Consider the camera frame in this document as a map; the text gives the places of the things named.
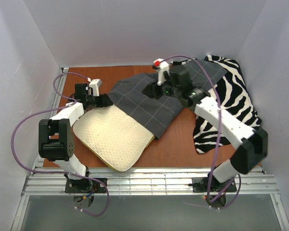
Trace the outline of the grey checked pillowcase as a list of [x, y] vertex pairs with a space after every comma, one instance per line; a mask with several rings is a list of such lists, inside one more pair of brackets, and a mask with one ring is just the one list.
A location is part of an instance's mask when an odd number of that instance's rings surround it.
[[[213, 84], [227, 73], [221, 65], [209, 61], [198, 60], [209, 75]], [[206, 90], [212, 88], [204, 72], [194, 61], [183, 64], [188, 70], [193, 84]], [[143, 89], [157, 81], [156, 73], [140, 73], [132, 77], [119, 80], [108, 93], [110, 100], [124, 113], [160, 138], [171, 122], [183, 110], [178, 99], [162, 96], [160, 99], [150, 99], [142, 94]]]

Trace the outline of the cream yellow-edged pillow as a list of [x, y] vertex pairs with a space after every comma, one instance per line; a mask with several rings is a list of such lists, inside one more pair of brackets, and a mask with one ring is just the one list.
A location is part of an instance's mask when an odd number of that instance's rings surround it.
[[73, 131], [100, 160], [119, 172], [130, 169], [155, 138], [115, 105], [89, 110], [74, 123]]

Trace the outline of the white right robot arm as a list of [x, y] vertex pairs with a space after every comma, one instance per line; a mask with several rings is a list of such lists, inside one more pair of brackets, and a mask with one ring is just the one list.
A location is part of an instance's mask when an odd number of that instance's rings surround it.
[[194, 187], [221, 191], [238, 174], [248, 174], [267, 156], [268, 134], [264, 129], [255, 130], [245, 125], [228, 111], [221, 109], [216, 100], [204, 88], [194, 85], [183, 65], [169, 66], [155, 61], [153, 69], [158, 74], [156, 82], [142, 91], [151, 99], [162, 96], [175, 97], [184, 108], [206, 119], [215, 126], [235, 148], [235, 153]]

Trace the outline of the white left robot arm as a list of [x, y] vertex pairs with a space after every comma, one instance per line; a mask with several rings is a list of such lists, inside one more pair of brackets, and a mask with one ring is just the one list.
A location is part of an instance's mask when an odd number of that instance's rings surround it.
[[101, 84], [100, 79], [75, 84], [75, 92], [68, 97], [65, 108], [39, 122], [40, 157], [58, 165], [64, 171], [68, 186], [78, 193], [93, 192], [94, 183], [87, 178], [88, 168], [74, 154], [72, 127], [86, 111], [113, 105], [106, 94], [99, 93]]

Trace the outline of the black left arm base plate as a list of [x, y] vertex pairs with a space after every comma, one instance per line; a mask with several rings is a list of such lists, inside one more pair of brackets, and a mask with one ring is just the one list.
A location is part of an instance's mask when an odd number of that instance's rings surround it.
[[92, 181], [91, 185], [77, 184], [75, 180], [67, 179], [65, 193], [106, 193], [105, 187], [96, 181]]

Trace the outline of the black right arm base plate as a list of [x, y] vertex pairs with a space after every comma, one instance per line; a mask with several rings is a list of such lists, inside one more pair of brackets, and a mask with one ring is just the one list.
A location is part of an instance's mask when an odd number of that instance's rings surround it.
[[[209, 177], [203, 177], [203, 178], [192, 178], [192, 183], [189, 183], [188, 186], [193, 187], [194, 193], [202, 193], [207, 192], [208, 190], [208, 183], [209, 183]], [[226, 192], [234, 193], [237, 191], [235, 180], [227, 180], [223, 183], [219, 183], [218, 180], [215, 179], [215, 177], [212, 177], [211, 181], [211, 192], [220, 192], [228, 183], [230, 185], [225, 190]]]

